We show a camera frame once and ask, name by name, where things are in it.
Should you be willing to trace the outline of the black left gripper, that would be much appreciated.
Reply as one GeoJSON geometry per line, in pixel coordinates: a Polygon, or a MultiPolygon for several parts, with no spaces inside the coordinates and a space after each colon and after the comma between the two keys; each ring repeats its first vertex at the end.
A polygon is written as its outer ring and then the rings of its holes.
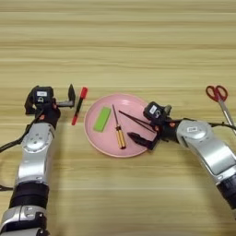
{"type": "MultiPolygon", "coordinates": [[[[73,85],[70,85],[68,89],[68,100],[57,101],[56,104],[58,107],[73,108],[75,101],[76,93],[73,85]]],[[[32,89],[25,101],[25,114],[32,115],[35,113],[34,104],[34,89],[32,89]]],[[[57,106],[54,103],[47,103],[38,108],[35,113],[35,116],[38,118],[37,123],[47,123],[56,127],[61,116],[61,112],[57,106]]]]}

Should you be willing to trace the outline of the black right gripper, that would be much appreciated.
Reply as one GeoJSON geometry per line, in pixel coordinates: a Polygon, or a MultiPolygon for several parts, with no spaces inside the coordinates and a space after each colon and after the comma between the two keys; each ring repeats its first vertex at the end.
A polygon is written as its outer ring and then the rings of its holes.
{"type": "Polygon", "coordinates": [[[138,145],[147,148],[148,150],[152,150],[159,142],[160,139],[165,141],[173,141],[178,143],[177,139],[177,128],[180,124],[180,120],[173,120],[170,118],[171,106],[167,105],[164,107],[164,115],[165,119],[156,119],[153,122],[153,128],[157,131],[153,140],[147,140],[141,135],[129,132],[128,136],[138,145]]]}

